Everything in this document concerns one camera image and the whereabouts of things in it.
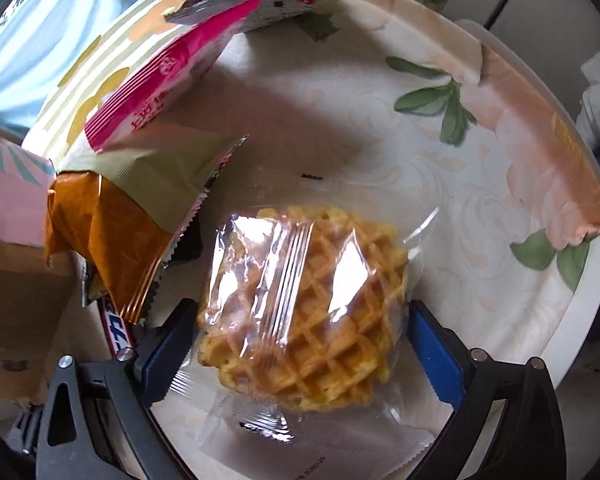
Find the small pink snack bag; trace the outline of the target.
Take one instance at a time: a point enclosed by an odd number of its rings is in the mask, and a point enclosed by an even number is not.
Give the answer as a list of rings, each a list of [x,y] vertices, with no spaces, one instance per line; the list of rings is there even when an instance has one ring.
[[[114,92],[86,122],[84,133],[94,151],[128,136],[154,118],[176,96],[190,71],[211,65],[228,40],[261,0],[246,0],[189,27],[151,58]]]

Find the floral tablecloth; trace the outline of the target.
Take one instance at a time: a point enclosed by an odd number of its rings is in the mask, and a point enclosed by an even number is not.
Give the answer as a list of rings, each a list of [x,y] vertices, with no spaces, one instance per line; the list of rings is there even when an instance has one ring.
[[[202,207],[334,196],[438,216],[416,292],[465,344],[541,357],[600,235],[600,181],[554,108],[497,53],[413,0],[343,0],[236,35],[166,112],[239,133]]]

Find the blue window cloth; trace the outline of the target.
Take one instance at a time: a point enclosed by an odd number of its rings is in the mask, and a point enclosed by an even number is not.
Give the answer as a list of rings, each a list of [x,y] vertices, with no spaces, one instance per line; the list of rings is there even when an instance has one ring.
[[[0,16],[0,129],[22,140],[86,47],[137,0],[8,0]]]

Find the white round table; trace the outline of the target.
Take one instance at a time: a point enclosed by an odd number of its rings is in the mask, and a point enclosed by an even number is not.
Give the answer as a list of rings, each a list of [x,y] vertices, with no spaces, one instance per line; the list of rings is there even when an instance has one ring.
[[[504,61],[524,77],[535,91],[554,108],[557,116],[570,128],[574,140],[579,145],[584,158],[593,167],[600,181],[600,165],[596,162],[590,148],[583,141],[574,120],[569,116],[562,103],[547,87],[542,79],[529,65],[492,32],[482,25],[463,18],[456,22],[460,28],[475,36],[485,46],[497,53]],[[594,318],[600,308],[600,235],[592,240],[588,258],[585,261],[583,274],[577,290],[573,293],[570,304],[559,324],[541,353],[541,358],[548,365],[550,377],[558,386],[567,375],[576,359],[586,336],[591,329]]]

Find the dark chocolate bar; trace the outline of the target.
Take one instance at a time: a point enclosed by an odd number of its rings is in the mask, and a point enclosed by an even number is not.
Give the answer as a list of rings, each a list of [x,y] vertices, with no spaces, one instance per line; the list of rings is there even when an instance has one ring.
[[[116,356],[120,350],[134,348],[134,340],[130,335],[128,324],[117,315],[116,310],[108,296],[96,300],[99,310],[102,331],[104,332],[110,353]]]

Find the orange foil snack bag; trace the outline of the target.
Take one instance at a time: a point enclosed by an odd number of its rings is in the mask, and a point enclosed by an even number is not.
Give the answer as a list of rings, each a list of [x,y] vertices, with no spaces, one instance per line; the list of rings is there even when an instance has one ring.
[[[245,142],[241,134],[153,125],[68,155],[47,192],[45,255],[76,252],[114,308],[137,323],[159,270]]]

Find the cardboard box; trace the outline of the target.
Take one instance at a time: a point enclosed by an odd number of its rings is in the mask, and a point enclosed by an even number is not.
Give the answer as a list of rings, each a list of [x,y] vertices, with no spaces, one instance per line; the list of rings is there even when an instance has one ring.
[[[0,136],[0,401],[38,403],[62,311],[76,289],[72,259],[44,254],[52,163]]]

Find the waffle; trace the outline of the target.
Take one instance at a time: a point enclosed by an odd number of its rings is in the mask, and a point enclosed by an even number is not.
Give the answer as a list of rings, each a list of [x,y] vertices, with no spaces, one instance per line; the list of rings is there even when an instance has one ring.
[[[227,214],[172,384],[204,413],[201,451],[253,479],[382,479],[424,452],[432,437],[408,422],[396,364],[437,216]]]

